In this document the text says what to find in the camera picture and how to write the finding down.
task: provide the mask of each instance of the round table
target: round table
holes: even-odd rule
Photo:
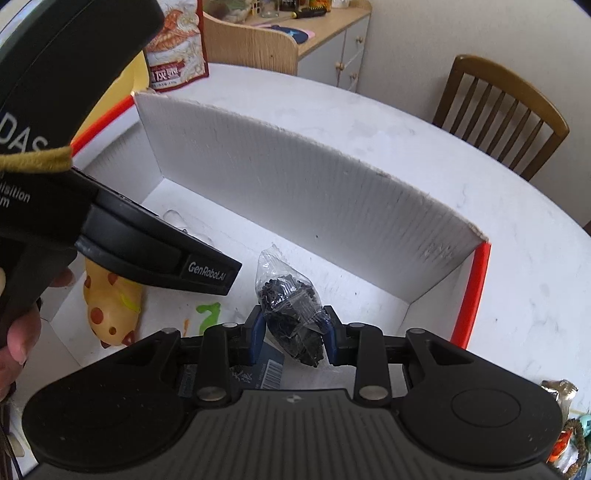
[[[468,349],[534,382],[567,378],[579,388],[573,409],[589,409],[591,238],[541,192],[412,115],[309,80],[212,64],[208,79],[168,95],[321,142],[473,222],[492,250]]]

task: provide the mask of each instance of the plastic bag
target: plastic bag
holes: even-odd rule
[[[255,291],[269,331],[301,363],[317,367],[322,360],[322,334],[330,317],[312,282],[279,260],[276,247],[263,250],[256,269]]]

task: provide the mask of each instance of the food package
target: food package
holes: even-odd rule
[[[310,8],[325,7],[327,12],[330,12],[332,7],[332,0],[310,0]]]
[[[203,44],[202,0],[158,0],[164,28],[145,48],[150,86],[158,92],[209,76]]]
[[[276,248],[262,251],[255,291],[269,331],[281,347],[304,365],[323,357],[322,334],[330,328],[312,282],[279,259]]]

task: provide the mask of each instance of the barcode label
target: barcode label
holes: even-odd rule
[[[262,377],[262,390],[279,390],[281,388],[281,374],[283,365],[271,359],[267,360],[265,375]]]

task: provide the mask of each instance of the white box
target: white box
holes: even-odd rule
[[[490,245],[475,225],[375,166],[242,115],[150,93],[122,102],[73,146],[85,172],[158,215],[177,211],[243,264],[226,297],[146,288],[138,338],[170,326],[196,335],[201,304],[220,302],[220,322],[243,322],[257,302],[259,253],[275,244],[343,323],[386,335],[420,326],[466,347]],[[44,294],[50,323],[19,380],[17,413],[49,381],[117,350],[103,349],[87,324],[82,268],[78,259],[74,287]],[[396,372],[393,393],[403,394]],[[352,368],[286,361],[282,387],[350,387],[352,379]]]

